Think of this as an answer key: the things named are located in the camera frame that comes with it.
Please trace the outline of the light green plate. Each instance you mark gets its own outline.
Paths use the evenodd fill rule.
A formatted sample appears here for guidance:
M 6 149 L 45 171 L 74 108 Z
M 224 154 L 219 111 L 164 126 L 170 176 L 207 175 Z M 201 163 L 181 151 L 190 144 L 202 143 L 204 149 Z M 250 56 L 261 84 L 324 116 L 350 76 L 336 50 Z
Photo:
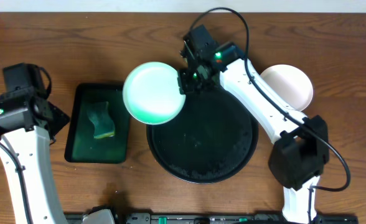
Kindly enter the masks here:
M 162 62 L 147 62 L 133 69 L 123 85 L 123 102 L 130 115 L 151 125 L 174 119 L 186 96 L 179 91 L 177 70 Z

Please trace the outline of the green scrubbing sponge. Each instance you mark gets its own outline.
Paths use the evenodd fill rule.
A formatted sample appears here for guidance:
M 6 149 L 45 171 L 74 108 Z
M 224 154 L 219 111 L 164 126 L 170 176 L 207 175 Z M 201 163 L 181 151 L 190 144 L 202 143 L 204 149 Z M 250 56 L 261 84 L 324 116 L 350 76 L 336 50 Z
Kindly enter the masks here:
M 103 139 L 115 135 L 115 124 L 109 114 L 109 102 L 91 103 L 87 108 L 87 116 L 94 126 L 93 137 Z

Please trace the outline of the white plate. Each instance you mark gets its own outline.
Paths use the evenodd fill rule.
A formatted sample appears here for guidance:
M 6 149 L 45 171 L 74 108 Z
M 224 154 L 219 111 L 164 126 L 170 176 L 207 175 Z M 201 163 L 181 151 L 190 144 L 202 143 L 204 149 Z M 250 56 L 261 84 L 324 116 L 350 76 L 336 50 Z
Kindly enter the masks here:
M 311 103 L 314 89 L 309 77 L 292 65 L 273 65 L 261 73 L 261 78 L 290 106 L 305 110 Z

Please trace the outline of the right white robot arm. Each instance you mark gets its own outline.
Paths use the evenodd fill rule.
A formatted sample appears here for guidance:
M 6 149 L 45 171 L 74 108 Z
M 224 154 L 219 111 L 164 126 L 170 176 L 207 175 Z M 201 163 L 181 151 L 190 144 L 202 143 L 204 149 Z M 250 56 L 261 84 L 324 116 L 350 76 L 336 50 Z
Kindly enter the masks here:
M 283 186 L 283 216 L 292 223 L 312 223 L 315 188 L 329 161 L 327 124 L 308 118 L 285 102 L 232 42 L 219 45 L 204 26 L 188 31 L 181 56 L 187 69 L 178 74 L 180 93 L 219 86 L 234 96 L 266 131 L 273 149 L 270 171 Z

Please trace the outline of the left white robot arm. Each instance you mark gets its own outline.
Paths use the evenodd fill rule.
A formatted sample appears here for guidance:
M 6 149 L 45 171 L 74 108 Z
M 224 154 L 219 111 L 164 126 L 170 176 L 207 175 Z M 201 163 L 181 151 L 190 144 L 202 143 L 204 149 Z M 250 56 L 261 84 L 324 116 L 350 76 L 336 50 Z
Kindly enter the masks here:
M 70 118 L 48 101 L 47 71 L 31 63 L 2 70 L 0 158 L 6 173 L 16 223 L 115 223 L 109 208 L 79 215 L 64 213 L 50 162 L 50 145 Z

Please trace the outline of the rectangular dark green tray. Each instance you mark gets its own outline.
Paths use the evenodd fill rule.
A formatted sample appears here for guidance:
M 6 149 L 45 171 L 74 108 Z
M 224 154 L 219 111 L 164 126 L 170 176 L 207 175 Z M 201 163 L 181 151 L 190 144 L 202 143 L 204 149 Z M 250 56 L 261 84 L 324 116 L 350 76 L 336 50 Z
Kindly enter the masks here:
M 64 158 L 68 162 L 119 164 L 126 160 L 130 114 L 123 102 L 123 84 L 81 83 L 77 86 Z M 94 126 L 87 116 L 91 103 L 107 101 L 115 124 L 115 135 L 93 137 Z

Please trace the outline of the round black tray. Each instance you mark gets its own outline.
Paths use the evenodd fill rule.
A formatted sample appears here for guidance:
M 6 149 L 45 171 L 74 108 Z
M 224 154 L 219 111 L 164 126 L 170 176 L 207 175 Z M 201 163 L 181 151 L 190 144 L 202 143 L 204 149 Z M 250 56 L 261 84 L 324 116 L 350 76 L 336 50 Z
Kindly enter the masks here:
M 187 95 L 181 112 L 167 123 L 147 126 L 149 148 L 173 176 L 196 184 L 226 180 L 251 159 L 258 122 L 229 92 Z

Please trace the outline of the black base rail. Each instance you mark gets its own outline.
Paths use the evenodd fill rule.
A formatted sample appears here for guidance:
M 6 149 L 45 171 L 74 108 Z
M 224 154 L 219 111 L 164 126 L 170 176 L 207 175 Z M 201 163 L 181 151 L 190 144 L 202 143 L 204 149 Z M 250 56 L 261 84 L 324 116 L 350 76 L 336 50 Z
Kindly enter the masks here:
M 288 221 L 277 214 L 240 215 L 151 215 L 150 213 L 131 213 L 118 218 L 110 210 L 100 210 L 90 214 L 66 214 L 68 223 L 125 223 L 125 224 L 252 224 L 283 223 Z

